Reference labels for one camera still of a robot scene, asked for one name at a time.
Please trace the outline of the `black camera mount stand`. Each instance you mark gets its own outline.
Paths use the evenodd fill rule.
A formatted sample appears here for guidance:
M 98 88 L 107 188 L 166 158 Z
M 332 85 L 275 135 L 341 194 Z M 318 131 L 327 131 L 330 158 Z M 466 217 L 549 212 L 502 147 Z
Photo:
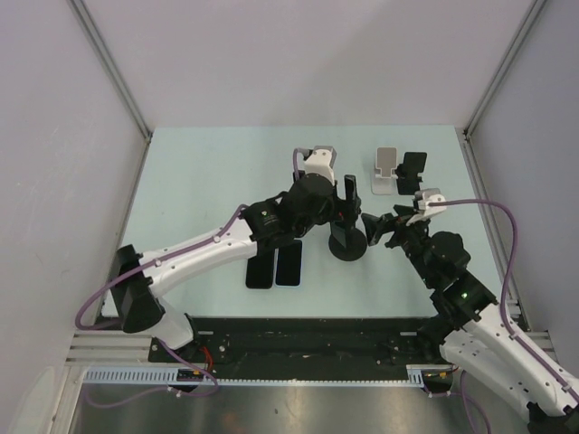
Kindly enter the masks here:
M 356 226 L 332 222 L 328 247 L 334 257 L 351 262 L 365 255 L 367 241 L 365 235 Z

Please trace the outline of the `white phone stand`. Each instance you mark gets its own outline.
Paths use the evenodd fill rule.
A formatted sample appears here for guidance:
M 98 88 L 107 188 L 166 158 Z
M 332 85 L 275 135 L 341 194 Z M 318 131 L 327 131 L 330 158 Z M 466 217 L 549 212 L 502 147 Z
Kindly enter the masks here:
M 396 169 L 398 153 L 396 147 L 378 147 L 375 151 L 375 167 L 371 181 L 374 195 L 393 195 L 397 193 Z

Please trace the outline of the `black phone stand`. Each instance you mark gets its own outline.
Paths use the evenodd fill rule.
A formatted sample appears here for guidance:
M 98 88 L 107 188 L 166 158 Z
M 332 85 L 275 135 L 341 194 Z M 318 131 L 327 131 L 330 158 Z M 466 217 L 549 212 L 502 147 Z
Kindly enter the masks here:
M 426 160 L 425 152 L 406 152 L 403 155 L 402 163 L 394 170 L 399 195 L 414 195 L 420 190 Z

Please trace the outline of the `black phone light blue case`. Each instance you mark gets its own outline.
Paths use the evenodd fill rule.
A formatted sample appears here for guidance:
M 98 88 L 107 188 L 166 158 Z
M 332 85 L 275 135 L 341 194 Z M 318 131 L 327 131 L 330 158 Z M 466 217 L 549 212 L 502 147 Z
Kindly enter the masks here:
M 277 287 L 298 287 L 301 282 L 302 241 L 295 240 L 290 245 L 278 249 L 275 285 Z

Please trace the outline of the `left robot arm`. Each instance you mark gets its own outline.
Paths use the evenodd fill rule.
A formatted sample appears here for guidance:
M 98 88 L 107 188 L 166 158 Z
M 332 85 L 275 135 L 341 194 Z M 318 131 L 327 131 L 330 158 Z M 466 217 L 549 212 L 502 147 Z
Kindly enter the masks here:
M 161 250 L 138 253 L 133 245 L 122 247 L 115 258 L 118 275 L 110 282 L 120 329 L 149 332 L 187 362 L 198 355 L 200 340 L 189 317 L 163 300 L 181 283 L 233 261 L 287 249 L 322 225 L 330 228 L 328 247 L 336 258 L 360 259 L 367 249 L 356 227 L 361 199 L 353 175 L 345 175 L 344 184 L 346 196 L 340 198 L 326 177 L 303 175 L 287 192 L 239 206 L 217 231 Z

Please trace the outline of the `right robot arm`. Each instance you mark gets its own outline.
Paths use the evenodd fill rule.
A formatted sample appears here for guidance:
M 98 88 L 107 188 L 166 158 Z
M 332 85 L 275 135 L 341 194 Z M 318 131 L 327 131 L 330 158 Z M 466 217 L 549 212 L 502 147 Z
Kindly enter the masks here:
M 417 351 L 428 363 L 442 358 L 496 393 L 531 433 L 578 431 L 578 379 L 531 339 L 468 270 L 462 237 L 429 233 L 443 208 L 426 203 L 395 206 L 394 213 L 362 216 L 369 245 L 384 235 L 387 248 L 401 248 L 437 311 L 421 330 Z

